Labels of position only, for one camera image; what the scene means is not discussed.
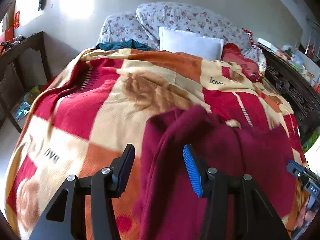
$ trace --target patchwork blanket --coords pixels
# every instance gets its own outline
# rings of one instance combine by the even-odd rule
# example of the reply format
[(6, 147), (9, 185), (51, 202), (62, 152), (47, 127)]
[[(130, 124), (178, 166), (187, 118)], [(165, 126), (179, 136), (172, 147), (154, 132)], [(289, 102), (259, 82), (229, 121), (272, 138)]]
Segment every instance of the patchwork blanket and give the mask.
[[(167, 51), (86, 49), (38, 96), (26, 119), (6, 173), (6, 216), (12, 229), (28, 239), (68, 175), (91, 176), (132, 143), (132, 172), (113, 205), (121, 238), (138, 239), (134, 210), (147, 120), (193, 105), (231, 127), (268, 131), (282, 125), (293, 158), (306, 165), (289, 103), (268, 84), (247, 79), (239, 65)], [(290, 230), (305, 197), (298, 182), (294, 195), (279, 196), (292, 203), (282, 214)], [(86, 215), (87, 238), (93, 239), (89, 196)]]

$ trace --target teal cloth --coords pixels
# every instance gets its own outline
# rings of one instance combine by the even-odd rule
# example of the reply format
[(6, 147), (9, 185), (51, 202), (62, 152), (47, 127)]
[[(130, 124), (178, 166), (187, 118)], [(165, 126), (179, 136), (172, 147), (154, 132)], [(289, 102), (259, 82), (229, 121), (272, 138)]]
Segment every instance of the teal cloth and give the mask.
[(122, 42), (107, 42), (99, 43), (96, 46), (97, 49), (113, 50), (113, 49), (139, 49), (139, 50), (152, 50), (149, 46), (140, 42), (134, 41), (133, 39)]

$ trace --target silver screw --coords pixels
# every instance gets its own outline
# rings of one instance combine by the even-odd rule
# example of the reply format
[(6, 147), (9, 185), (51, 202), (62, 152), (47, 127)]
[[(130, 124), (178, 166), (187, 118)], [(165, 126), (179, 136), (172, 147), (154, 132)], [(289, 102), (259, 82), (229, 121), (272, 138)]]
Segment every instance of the silver screw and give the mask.
[(103, 168), (102, 170), (101, 170), (101, 173), (102, 174), (108, 174), (108, 173), (110, 173), (111, 172), (111, 169), (110, 168)]
[(244, 178), (245, 180), (252, 180), (252, 176), (251, 176), (250, 174), (244, 174), (244, 175), (243, 175), (243, 178)]
[(208, 172), (209, 172), (210, 174), (216, 174), (216, 173), (217, 173), (217, 169), (216, 169), (216, 168), (209, 168), (209, 169), (208, 169)]
[(67, 181), (73, 181), (73, 180), (75, 180), (76, 179), (76, 176), (75, 175), (69, 175), (68, 177), (67, 177)]

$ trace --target red dot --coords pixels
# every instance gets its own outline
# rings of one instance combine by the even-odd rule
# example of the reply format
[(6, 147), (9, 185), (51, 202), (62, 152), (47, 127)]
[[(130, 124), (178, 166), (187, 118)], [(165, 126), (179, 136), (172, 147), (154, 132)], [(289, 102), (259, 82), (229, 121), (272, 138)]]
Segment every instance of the red dot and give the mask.
[(132, 227), (132, 221), (125, 216), (118, 216), (116, 219), (119, 232), (128, 232)]

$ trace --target bed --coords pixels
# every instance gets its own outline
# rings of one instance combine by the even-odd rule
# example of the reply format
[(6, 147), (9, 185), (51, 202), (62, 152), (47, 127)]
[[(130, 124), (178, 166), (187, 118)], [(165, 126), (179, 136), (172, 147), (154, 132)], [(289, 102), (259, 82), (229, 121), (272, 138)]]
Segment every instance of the bed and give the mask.
[[(273, 149), (277, 154), (266, 157), (270, 166), (266, 168), (260, 163), (259, 167), (266, 172), (269, 167), (272, 173), (281, 174), (289, 187), (284, 191), (282, 180), (274, 183), (272, 176), (264, 178), (260, 186), (286, 228), (293, 230), (307, 196), (298, 182), (284, 172), (285, 165), (289, 159), (307, 164), (290, 104), (263, 80), (250, 80), (234, 62), (157, 51), (159, 26), (223, 38), (225, 43), (236, 44), (244, 57), (256, 62), (260, 70), (265, 68), (263, 54), (244, 30), (200, 7), (150, 3), (139, 6), (136, 14), (107, 17), (97, 44), (135, 39), (154, 50), (85, 49), (34, 101), (5, 178), (7, 220), (22, 239), (29, 238), (37, 219), (68, 175), (91, 176), (108, 167), (127, 143), (135, 146), (136, 159), (126, 192), (113, 201), (116, 222), (121, 239), (148, 239), (149, 219), (157, 216), (148, 209), (148, 201), (144, 199), (146, 191), (154, 186), (151, 180), (146, 180), (151, 176), (153, 163), (148, 154), (153, 152), (149, 143), (154, 139), (157, 143), (153, 147), (160, 147), (159, 141), (180, 111), (194, 111), (200, 106), (206, 113), (214, 114), (231, 133), (251, 134), (252, 139), (246, 144), (256, 152), (259, 147), (270, 147), (268, 140), (282, 139), (284, 148), (279, 152)], [(163, 131), (146, 132), (159, 120), (161, 124), (163, 120), (169, 122), (159, 126)], [(259, 130), (259, 138), (249, 132), (252, 129)], [(227, 139), (230, 138), (221, 138), (221, 145), (226, 145)], [(181, 158), (182, 155), (177, 155), (179, 161)], [(254, 173), (231, 157), (228, 165), (239, 166), (240, 173)], [(179, 170), (181, 176), (186, 176), (182, 167)], [(93, 239), (89, 199), (86, 199), (86, 233), (87, 239)], [(200, 214), (192, 227), (187, 227), (190, 221), (185, 224), (181, 221), (181, 226), (186, 226), (183, 239), (195, 237), (201, 218)], [(157, 225), (160, 231), (168, 232), (168, 228)]]

